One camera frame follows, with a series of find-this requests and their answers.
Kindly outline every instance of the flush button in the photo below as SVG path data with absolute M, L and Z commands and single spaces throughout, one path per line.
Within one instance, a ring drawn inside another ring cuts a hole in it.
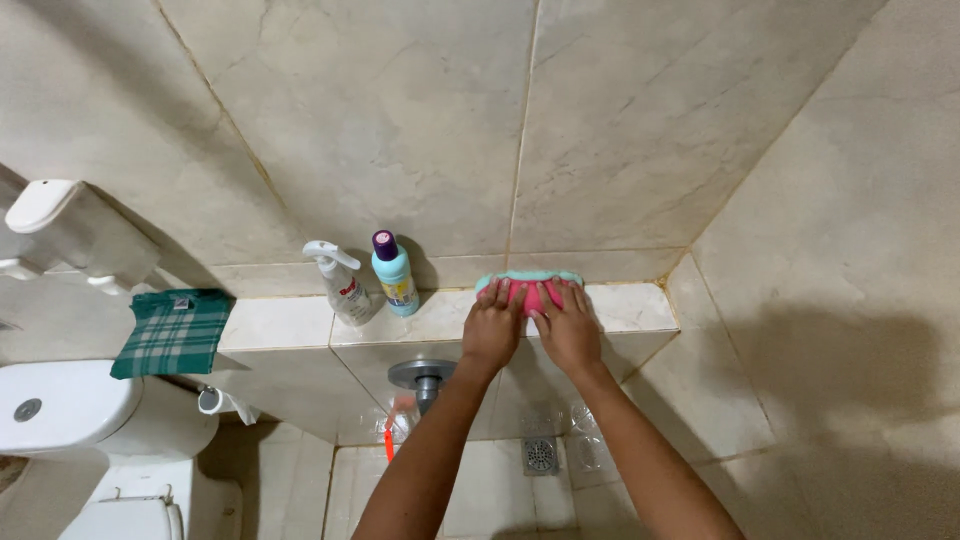
M 17 422 L 26 422 L 30 420 L 31 418 L 35 417 L 38 412 L 40 412 L 40 407 L 42 405 L 43 402 L 37 398 L 23 402 L 13 412 L 13 420 Z

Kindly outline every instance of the light blue bottle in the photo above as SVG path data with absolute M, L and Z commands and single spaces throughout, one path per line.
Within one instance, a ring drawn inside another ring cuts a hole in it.
M 410 274 L 410 257 L 390 231 L 373 235 L 371 266 L 387 293 L 387 306 L 400 317 L 413 315 L 420 308 L 420 295 Z

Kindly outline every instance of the toilet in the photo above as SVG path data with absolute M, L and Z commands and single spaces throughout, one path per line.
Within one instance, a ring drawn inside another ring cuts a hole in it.
M 94 449 L 108 458 L 60 540 L 237 540 L 240 487 L 197 468 L 218 417 L 165 380 L 113 379 L 111 364 L 0 367 L 0 454 L 63 459 Z

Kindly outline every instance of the sponge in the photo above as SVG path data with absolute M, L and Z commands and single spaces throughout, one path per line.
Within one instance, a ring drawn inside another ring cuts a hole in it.
M 490 286 L 490 280 L 493 278 L 494 274 L 488 274 L 483 278 L 480 278 L 477 281 L 476 291 L 477 298 L 480 298 L 480 295 L 483 294 L 487 287 Z M 557 291 L 553 286 L 553 278 L 559 277 L 560 281 L 564 284 L 569 284 L 571 282 L 576 282 L 579 285 L 583 286 L 584 279 L 574 274 L 573 272 L 567 272 L 565 270 L 532 270 L 532 271 L 520 271 L 520 270 L 508 270 L 500 274 L 496 274 L 499 279 L 509 278 L 510 279 L 510 300 L 513 300 L 514 295 L 517 294 L 520 290 L 520 286 L 524 283 L 527 283 L 527 297 L 523 300 L 523 312 L 529 313 L 531 309 L 544 313 L 543 303 L 540 301 L 540 295 L 537 294 L 537 283 L 542 282 L 546 287 L 546 291 L 550 294 L 550 300 L 553 301 L 557 307 L 564 306 L 564 299 L 560 297 L 560 292 Z

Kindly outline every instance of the white spray nozzle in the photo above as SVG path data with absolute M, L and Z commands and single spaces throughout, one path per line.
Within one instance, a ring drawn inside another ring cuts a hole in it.
M 340 247 L 323 240 L 313 240 L 303 246 L 303 254 L 306 257 L 312 257 L 317 260 L 321 268 L 333 266 L 333 261 L 337 261 L 347 268 L 353 270 L 360 269 L 360 261 L 340 251 Z

